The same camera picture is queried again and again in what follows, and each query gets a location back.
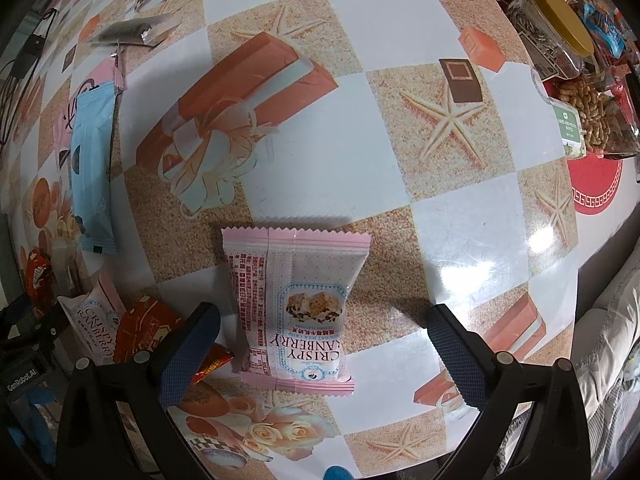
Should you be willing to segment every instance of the blue snack bag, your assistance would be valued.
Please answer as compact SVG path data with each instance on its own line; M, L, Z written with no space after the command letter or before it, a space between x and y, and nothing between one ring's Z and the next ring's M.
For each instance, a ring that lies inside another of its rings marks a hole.
M625 39L608 14L585 3L582 22L589 29L591 35L609 49L613 57L620 58L625 49Z
M78 95L71 138L71 189L85 251L115 254L108 177L116 94L113 81Z

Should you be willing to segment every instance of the pink rose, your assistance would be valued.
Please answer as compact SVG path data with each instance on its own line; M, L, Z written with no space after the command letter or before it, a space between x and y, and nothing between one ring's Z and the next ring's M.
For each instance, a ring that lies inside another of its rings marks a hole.
M298 408L275 408L263 422L277 430L281 436L269 448L291 460L309 456L313 446L337 435L335 428L324 418Z
M264 409L264 397L261 394L229 397L226 401L229 403L231 413L248 416L252 422L262 422L267 414Z

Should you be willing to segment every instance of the red candy wrapper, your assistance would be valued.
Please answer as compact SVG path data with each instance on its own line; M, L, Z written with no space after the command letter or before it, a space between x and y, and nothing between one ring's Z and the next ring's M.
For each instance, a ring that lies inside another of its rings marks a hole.
M181 324L182 318L164 303L143 296L120 320L113 361L124 363L137 352L155 350L162 339ZM214 343L192 381L198 382L232 358L229 350Z
M25 275L27 295L33 303L33 315L36 319L40 319L54 303L51 288L51 260L39 249L34 249L27 258Z

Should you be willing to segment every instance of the red mat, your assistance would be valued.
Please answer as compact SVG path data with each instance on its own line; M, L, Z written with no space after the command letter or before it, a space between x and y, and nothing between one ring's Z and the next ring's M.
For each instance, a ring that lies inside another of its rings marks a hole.
M597 215L616 195L622 173L622 160L597 158L588 153L580 160L569 160L569 174L578 213Z

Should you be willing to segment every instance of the clear plastic bag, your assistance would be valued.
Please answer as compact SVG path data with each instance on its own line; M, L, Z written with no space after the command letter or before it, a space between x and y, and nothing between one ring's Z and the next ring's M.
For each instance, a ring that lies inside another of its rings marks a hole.
M534 0L514 0L507 16L542 81L555 76L573 79L580 75L584 59L556 32Z

